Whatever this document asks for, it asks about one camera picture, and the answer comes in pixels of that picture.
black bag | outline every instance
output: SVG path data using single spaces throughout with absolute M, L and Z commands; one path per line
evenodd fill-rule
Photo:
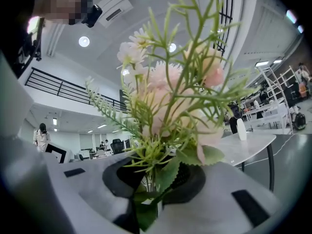
M 302 130 L 306 127 L 306 117 L 302 113 L 292 113 L 292 124 L 296 130 Z

white table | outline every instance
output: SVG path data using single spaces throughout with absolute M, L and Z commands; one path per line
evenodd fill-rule
M 274 158 L 271 143 L 275 139 L 275 135 L 259 135 L 257 133 L 247 132 L 247 140 L 241 141 L 237 133 L 222 138 L 218 145 L 216 145 L 216 148 L 223 152 L 223 162 L 233 166 L 242 164 L 242 171 L 244 171 L 244 162 L 246 160 L 267 148 L 270 166 L 270 190 L 273 191 Z

black chair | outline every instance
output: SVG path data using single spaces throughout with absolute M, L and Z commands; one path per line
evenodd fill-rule
M 124 143 L 120 141 L 120 139 L 113 139 L 113 143 L 111 144 L 111 148 L 114 154 L 123 153 L 123 149 L 125 149 Z

air conditioner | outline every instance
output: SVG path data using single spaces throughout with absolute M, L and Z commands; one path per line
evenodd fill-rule
M 102 0 L 98 3 L 103 13 L 98 19 L 105 28 L 107 28 L 117 17 L 133 9 L 129 0 Z

